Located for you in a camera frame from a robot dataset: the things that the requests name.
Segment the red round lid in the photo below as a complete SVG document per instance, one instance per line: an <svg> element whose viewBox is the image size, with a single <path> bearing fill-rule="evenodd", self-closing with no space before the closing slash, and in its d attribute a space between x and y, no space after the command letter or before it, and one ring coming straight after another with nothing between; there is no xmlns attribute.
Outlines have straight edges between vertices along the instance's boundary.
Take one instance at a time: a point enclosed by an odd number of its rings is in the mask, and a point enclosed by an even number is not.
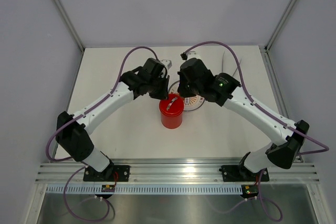
<svg viewBox="0 0 336 224"><path fill-rule="evenodd" d="M164 116L179 116L184 111L184 100L178 94L170 93L168 99L160 101L159 110Z"/></svg>

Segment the red cylindrical lunch box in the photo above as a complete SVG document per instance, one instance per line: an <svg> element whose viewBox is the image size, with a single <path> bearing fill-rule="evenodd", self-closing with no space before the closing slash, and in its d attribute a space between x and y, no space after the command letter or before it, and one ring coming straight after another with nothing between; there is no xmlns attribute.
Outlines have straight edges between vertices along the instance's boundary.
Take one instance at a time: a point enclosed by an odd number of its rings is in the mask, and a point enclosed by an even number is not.
<svg viewBox="0 0 336 224"><path fill-rule="evenodd" d="M183 122L183 110L161 110L161 123L167 129L176 129Z"/></svg>

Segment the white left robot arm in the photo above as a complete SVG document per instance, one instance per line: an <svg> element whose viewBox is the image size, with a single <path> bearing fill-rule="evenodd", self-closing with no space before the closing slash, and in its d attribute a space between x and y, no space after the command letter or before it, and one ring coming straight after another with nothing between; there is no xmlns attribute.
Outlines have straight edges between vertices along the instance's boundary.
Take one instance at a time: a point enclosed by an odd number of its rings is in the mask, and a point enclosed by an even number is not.
<svg viewBox="0 0 336 224"><path fill-rule="evenodd" d="M153 99L168 98L170 76L166 73L148 73L141 67L121 75L115 89L100 100L75 114L63 112L57 119L57 143L77 162L88 166L90 176L97 181L116 179L113 161L98 150L90 134L117 109L145 94Z"/></svg>

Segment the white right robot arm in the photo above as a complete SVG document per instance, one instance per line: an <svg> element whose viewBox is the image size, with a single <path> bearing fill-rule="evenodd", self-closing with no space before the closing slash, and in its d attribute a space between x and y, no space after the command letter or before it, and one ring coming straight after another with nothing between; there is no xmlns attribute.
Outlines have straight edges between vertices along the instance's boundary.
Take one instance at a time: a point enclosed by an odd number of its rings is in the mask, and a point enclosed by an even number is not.
<svg viewBox="0 0 336 224"><path fill-rule="evenodd" d="M266 109L269 115L262 112L257 104L248 99L242 84L226 73L213 75L210 70L204 70L201 74L180 70L178 75L178 92L182 97L199 95L208 102L223 106L242 116L271 141L257 151L246 153L234 168L222 166L222 173L227 173L235 181L247 181L270 166L282 169L292 167L304 143L303 135L309 129L307 122L286 119L285 124L281 125L280 114L269 108Z"/></svg>

